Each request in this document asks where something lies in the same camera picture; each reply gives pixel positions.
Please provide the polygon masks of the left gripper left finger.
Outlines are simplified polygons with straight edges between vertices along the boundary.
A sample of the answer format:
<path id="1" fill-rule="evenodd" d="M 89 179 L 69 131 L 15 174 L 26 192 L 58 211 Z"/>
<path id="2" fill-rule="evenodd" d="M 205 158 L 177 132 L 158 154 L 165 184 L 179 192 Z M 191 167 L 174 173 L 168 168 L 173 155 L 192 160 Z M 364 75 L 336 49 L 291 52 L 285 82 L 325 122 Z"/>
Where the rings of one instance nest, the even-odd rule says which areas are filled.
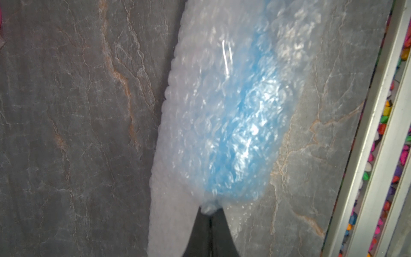
<path id="1" fill-rule="evenodd" d="M 183 257 L 209 257 L 211 253 L 211 218 L 198 209 Z"/>

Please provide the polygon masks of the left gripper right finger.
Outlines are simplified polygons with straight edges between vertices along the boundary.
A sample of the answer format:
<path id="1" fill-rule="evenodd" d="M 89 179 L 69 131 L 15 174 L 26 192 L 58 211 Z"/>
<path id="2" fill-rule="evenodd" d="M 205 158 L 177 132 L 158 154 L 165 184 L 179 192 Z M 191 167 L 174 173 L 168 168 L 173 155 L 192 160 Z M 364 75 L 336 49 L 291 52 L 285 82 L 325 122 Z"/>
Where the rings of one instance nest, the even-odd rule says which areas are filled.
<path id="1" fill-rule="evenodd" d="M 239 257 L 222 208 L 211 217 L 211 245 L 212 257 Z"/>

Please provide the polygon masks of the bubble wrap sheet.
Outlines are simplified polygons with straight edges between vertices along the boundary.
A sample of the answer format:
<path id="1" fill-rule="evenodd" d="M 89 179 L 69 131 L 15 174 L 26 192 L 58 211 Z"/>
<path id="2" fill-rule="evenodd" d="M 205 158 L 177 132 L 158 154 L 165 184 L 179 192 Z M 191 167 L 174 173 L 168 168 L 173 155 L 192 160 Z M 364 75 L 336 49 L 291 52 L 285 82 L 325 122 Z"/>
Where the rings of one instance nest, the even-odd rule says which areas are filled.
<path id="1" fill-rule="evenodd" d="M 0 32 L 2 31 L 2 27 L 3 27 L 3 17 L 2 17 L 2 9 L 0 9 Z M 2 34 L 0 34 L 0 49 L 2 49 L 4 45 L 5 45 L 5 40 L 3 39 Z"/>
<path id="2" fill-rule="evenodd" d="M 150 257 L 289 257 L 283 140 L 334 1 L 187 1 L 150 179 Z"/>

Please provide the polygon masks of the blue plastic wine glass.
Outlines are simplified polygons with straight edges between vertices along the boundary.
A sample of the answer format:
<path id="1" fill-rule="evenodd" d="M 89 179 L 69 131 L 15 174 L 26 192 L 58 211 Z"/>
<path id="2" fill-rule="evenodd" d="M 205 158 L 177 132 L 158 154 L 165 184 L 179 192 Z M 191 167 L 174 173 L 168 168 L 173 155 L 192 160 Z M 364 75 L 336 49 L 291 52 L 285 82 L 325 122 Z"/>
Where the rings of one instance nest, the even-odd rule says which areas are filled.
<path id="1" fill-rule="evenodd" d="M 234 1 L 201 47 L 189 101 L 199 155 L 187 179 L 203 203 L 258 199 L 304 86 L 315 2 Z"/>

